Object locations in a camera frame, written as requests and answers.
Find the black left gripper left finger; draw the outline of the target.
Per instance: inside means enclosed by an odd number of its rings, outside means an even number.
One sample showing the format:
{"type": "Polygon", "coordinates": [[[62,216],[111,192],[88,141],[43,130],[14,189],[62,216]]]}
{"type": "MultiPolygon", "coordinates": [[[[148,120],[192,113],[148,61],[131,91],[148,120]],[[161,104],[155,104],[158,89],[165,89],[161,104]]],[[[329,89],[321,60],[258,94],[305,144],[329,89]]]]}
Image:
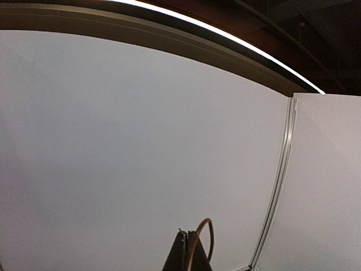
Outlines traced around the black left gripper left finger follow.
{"type": "Polygon", "coordinates": [[[179,229],[162,271],[183,271],[185,269],[187,261],[187,245],[188,234],[186,231],[179,229]]]}

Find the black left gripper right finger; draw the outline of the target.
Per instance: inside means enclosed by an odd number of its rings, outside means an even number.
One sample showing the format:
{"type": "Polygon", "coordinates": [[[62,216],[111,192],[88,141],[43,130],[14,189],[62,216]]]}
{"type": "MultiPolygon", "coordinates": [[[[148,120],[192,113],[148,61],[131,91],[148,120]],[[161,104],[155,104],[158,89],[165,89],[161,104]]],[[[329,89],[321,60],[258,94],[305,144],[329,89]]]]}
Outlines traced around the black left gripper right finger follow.
{"type": "Polygon", "coordinates": [[[188,232],[187,241],[187,270],[211,271],[210,259],[213,255],[213,230],[210,231],[210,249],[206,255],[200,238],[195,231],[188,232]]]}

